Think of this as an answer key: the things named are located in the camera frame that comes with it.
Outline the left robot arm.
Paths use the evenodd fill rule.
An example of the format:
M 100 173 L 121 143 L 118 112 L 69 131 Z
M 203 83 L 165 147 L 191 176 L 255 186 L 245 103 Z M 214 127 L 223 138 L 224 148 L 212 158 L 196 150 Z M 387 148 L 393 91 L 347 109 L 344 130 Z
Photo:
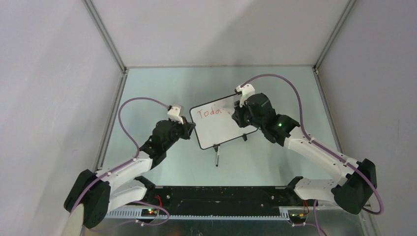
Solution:
M 83 205 L 83 225 L 91 229 L 107 213 L 127 203 L 153 203 L 155 191 L 136 178 L 159 165 L 179 139 L 189 140 L 195 126 L 186 119 L 183 123 L 171 119 L 159 121 L 137 156 L 106 171 L 82 171 L 64 201 L 64 209 L 72 212 Z

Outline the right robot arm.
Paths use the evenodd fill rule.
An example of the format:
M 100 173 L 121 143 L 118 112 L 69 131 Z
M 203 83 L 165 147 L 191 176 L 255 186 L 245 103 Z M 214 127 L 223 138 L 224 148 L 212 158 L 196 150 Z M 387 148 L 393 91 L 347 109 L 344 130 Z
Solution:
M 326 147 L 290 116 L 275 112 L 263 93 L 234 102 L 232 119 L 241 128 L 253 126 L 273 144 L 292 150 L 322 167 L 331 179 L 295 177 L 286 192 L 288 203 L 300 205 L 304 200 L 328 201 L 346 212 L 359 214 L 377 188 L 375 164 L 347 157 Z

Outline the white board black frame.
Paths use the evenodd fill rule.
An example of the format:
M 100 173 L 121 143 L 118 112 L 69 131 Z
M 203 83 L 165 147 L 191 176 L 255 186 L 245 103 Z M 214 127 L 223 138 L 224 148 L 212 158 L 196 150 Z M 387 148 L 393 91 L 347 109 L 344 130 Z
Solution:
M 200 149 L 205 150 L 257 131 L 253 126 L 240 128 L 232 119 L 238 95 L 229 95 L 189 110 Z

